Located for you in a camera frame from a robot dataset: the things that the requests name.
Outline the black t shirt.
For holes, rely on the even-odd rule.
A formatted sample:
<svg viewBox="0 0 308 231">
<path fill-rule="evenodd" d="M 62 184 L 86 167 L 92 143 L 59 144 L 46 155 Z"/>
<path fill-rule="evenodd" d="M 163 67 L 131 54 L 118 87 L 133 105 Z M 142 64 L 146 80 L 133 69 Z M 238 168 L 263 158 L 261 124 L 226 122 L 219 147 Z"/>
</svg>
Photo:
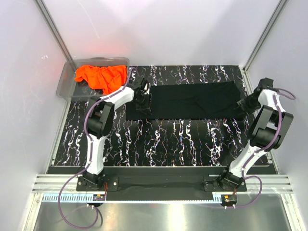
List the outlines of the black t shirt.
<svg viewBox="0 0 308 231">
<path fill-rule="evenodd" d="M 235 83 L 161 85 L 150 88 L 151 114 L 126 104 L 126 120 L 155 119 L 239 119 L 244 113 L 235 109 L 241 93 Z"/>
</svg>

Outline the clear plastic bin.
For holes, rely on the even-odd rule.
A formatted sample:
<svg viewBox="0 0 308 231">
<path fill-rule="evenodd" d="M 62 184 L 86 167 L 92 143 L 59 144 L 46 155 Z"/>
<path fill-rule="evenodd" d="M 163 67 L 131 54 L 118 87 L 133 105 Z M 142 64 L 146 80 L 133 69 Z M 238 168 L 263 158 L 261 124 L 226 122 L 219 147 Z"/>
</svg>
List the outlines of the clear plastic bin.
<svg viewBox="0 0 308 231">
<path fill-rule="evenodd" d="M 67 61 L 64 64 L 56 95 L 68 102 L 85 102 L 92 96 L 103 96 L 102 90 L 92 90 L 86 81 L 76 82 L 76 70 L 83 65 L 97 67 L 108 67 L 116 65 L 129 66 L 129 59 L 125 57 L 103 58 L 95 57 L 89 59 L 77 59 Z"/>
</svg>

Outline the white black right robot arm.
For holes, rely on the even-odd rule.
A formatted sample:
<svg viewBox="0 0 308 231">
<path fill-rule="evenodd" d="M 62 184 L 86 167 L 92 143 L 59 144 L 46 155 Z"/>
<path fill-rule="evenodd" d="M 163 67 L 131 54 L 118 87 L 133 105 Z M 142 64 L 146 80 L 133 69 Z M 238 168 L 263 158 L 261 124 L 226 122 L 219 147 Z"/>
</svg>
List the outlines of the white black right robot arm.
<svg viewBox="0 0 308 231">
<path fill-rule="evenodd" d="M 294 94 L 281 88 L 274 88 L 273 79 L 263 78 L 253 93 L 237 102 L 236 109 L 247 115 L 259 110 L 248 130 L 248 143 L 230 165 L 215 180 L 223 191 L 233 191 L 244 185 L 245 175 L 255 162 L 273 149 L 278 149 L 294 119 L 286 112 L 280 96 L 295 100 Z"/>
</svg>

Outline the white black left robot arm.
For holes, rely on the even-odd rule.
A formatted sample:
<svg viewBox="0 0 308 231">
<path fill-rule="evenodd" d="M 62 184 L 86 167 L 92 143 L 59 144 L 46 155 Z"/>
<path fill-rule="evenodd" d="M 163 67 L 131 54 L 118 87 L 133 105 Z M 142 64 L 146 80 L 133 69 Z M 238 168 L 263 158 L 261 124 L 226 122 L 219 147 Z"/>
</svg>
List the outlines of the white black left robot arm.
<svg viewBox="0 0 308 231">
<path fill-rule="evenodd" d="M 125 83 L 115 92 L 92 97 L 89 100 L 84 131 L 87 136 L 87 160 L 85 169 L 80 173 L 79 185 L 85 185 L 95 191 L 106 186 L 103 175 L 103 153 L 107 136 L 111 132 L 115 110 L 133 102 L 138 111 L 151 113 L 150 83 L 147 79 L 137 76 L 133 83 Z"/>
</svg>

